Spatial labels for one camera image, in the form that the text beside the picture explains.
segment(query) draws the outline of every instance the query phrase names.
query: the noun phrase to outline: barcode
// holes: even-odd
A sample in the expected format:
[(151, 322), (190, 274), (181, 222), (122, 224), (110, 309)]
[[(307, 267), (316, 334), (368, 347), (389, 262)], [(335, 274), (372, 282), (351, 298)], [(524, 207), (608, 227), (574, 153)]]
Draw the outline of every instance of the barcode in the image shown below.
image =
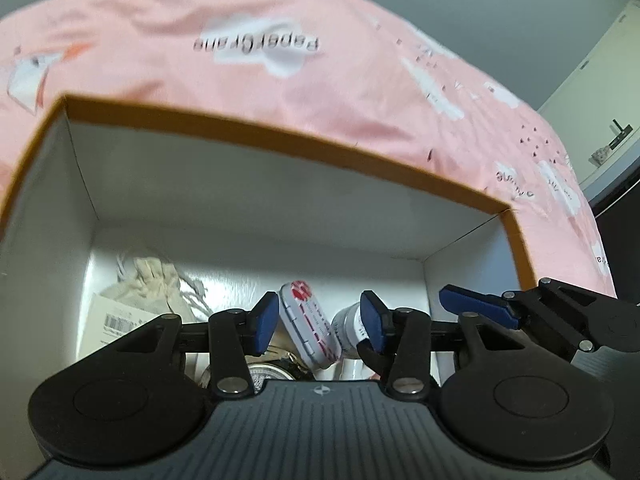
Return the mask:
[(111, 314), (107, 314), (104, 318), (105, 327), (111, 328), (112, 330), (117, 330), (118, 332), (122, 332), (124, 334), (131, 332), (136, 324), (133, 321), (129, 321), (128, 319), (122, 319), (121, 317), (115, 317)]

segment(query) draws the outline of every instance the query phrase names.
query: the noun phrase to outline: open cardboard box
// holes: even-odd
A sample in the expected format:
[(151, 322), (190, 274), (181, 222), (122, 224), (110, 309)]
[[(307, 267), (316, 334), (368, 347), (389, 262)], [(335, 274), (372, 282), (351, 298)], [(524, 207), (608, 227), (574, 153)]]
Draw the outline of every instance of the open cardboard box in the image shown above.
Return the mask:
[[(43, 461), (29, 397), (76, 360), (119, 252), (166, 254), (203, 280), (215, 310), (249, 309), (304, 279), (329, 320), (367, 288), (391, 308), (451, 319), (438, 302), (447, 283), (494, 294), (535, 285), (508, 206), (468, 187), (318, 137), (77, 96), (34, 136), (0, 235), (6, 480)], [(450, 363), (439, 364), (445, 379)]]

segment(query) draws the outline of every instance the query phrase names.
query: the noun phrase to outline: pink bedding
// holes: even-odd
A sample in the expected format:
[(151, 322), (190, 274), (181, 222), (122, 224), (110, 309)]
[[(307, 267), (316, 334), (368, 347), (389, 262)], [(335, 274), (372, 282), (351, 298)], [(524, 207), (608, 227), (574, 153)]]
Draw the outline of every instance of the pink bedding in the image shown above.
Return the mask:
[(194, 108), (357, 145), (508, 202), (537, 277), (614, 295), (551, 127), (367, 0), (46, 0), (0, 21), (0, 88), (0, 198), (62, 92)]

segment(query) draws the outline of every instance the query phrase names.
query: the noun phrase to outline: paper tag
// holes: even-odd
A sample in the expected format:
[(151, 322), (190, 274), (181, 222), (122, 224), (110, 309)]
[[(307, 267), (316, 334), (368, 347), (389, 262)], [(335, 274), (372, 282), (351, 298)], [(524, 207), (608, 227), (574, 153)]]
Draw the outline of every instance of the paper tag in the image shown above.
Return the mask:
[(158, 314), (94, 294), (82, 334), (78, 360), (116, 341), (157, 316)]

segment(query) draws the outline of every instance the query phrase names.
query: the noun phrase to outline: cabinet door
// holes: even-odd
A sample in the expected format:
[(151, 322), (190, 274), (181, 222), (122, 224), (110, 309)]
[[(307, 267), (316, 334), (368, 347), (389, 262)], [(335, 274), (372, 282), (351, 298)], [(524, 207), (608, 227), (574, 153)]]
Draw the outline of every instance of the cabinet door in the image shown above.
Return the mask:
[[(623, 128), (631, 124), (633, 131), (640, 126), (638, 5), (632, 1), (625, 7), (590, 56), (540, 108), (564, 143), (580, 183), (605, 169), (596, 168), (589, 159), (616, 137), (613, 119)], [(631, 137), (635, 135), (629, 135), (610, 158), (618, 158), (635, 141)]]

